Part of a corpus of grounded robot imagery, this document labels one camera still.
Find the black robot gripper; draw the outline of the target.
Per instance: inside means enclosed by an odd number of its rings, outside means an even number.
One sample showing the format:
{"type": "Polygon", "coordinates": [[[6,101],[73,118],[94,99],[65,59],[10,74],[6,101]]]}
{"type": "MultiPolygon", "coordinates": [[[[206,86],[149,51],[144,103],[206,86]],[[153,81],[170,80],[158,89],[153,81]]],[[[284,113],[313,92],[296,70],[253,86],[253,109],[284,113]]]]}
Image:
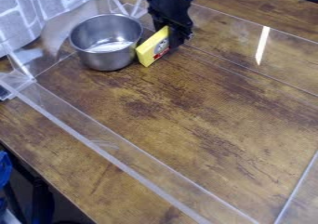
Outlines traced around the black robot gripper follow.
{"type": "Polygon", "coordinates": [[[169,46],[180,47],[193,34],[188,11],[194,0],[148,0],[156,31],[169,26],[169,46]]]}

